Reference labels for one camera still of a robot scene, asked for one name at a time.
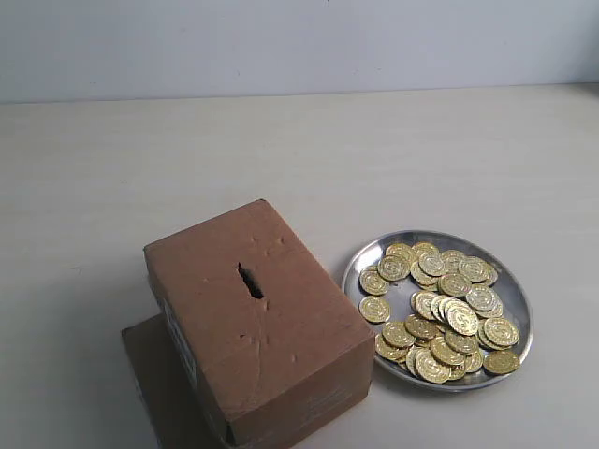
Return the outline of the brown cardboard box with slot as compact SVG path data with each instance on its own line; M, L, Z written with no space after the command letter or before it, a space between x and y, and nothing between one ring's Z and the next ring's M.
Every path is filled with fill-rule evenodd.
M215 436L288 448L364 400L374 334L258 199L145 246L154 297Z

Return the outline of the gold coin top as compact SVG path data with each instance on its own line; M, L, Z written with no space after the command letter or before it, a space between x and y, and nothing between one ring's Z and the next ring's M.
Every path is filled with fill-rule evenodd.
M390 244L385 251L385 255L398 255L403 257L409 264L416 262L416 253L410 245L402 242Z

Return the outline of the gold coin upper left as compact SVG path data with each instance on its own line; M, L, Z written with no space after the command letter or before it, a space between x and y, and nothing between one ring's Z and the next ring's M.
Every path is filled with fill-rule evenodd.
M360 273L359 285L364 292L371 296L383 296L389 288L389 282L372 269L365 269Z

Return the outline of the round silver metal plate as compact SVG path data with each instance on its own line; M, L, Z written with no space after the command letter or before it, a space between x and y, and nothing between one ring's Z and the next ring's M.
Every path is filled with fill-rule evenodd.
M406 243L412 245L420 241L430 242L441 250L455 249L467 255L477 256L498 271L499 280L494 284L494 289L503 302L504 316L519 330L520 339L514 348L514 353L519 356L520 361L524 361L533 342L533 316L530 301L505 264L489 251L466 239L431 230L400 230L380 236L355 250L351 259L345 264L344 273L340 280L343 292L357 306L366 296L366 292L362 290L359 284L359 273L366 267L378 263L390 244ZM384 372L388 378L393 379L395 384L410 384L420 390L442 393L465 393L488 388L511 376L510 374L493 376L481 369L479 372L467 374L457 381L432 384L418 379L409 370L400 368L397 363L385 360L380 355L374 357L374 365L378 370Z

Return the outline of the large gold coin bottom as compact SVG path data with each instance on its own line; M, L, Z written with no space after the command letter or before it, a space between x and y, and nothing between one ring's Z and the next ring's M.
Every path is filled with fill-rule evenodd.
M415 368L420 378L432 384L444 384L451 375L451 369L437 362L431 351L424 348L416 355Z

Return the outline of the gold coin plate centre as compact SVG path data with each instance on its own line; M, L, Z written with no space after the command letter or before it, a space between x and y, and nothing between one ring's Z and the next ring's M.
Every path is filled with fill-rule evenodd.
M478 317L464 302L452 301L444 306L445 318L450 327L462 336L473 336L478 330Z

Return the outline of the gold coin bottom right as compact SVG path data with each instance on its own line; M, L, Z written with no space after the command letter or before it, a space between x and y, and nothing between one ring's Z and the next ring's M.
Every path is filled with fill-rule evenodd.
M493 351L483 360L483 368L493 375L505 375L519 368L519 357L509 350Z

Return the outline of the lone gold coin left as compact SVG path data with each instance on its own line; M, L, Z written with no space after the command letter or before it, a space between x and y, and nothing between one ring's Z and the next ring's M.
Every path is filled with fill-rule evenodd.
M379 296L364 297L358 304L362 317L372 324L382 324L391 316L389 303Z

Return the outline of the gold coin right side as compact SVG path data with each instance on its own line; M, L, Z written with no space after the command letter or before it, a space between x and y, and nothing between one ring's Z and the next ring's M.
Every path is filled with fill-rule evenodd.
M503 317L489 318L483 325L487 338L497 346L513 346L519 342L519 330Z

